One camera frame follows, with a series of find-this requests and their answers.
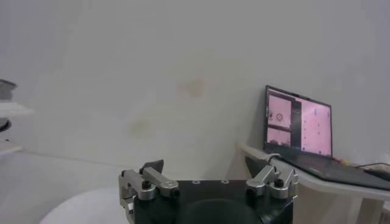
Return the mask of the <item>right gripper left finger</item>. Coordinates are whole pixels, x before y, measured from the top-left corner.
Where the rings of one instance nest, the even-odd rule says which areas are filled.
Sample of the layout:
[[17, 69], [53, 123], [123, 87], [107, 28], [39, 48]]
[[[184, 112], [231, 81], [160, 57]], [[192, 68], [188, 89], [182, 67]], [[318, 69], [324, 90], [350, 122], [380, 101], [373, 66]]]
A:
[[176, 199], [180, 196], [179, 183], [162, 174], [164, 160], [146, 162], [139, 171], [123, 170], [118, 176], [119, 204], [124, 208], [129, 223], [134, 221], [134, 200], [151, 201], [157, 195]]

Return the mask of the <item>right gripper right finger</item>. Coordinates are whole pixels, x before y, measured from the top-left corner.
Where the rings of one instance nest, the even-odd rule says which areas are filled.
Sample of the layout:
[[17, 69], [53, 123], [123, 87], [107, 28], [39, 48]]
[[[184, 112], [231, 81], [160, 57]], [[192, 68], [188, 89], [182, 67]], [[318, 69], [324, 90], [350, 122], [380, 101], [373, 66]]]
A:
[[299, 176], [294, 169], [280, 171], [267, 160], [249, 156], [244, 160], [252, 177], [246, 181], [246, 187], [256, 197], [263, 196], [266, 192], [279, 200], [297, 197]]

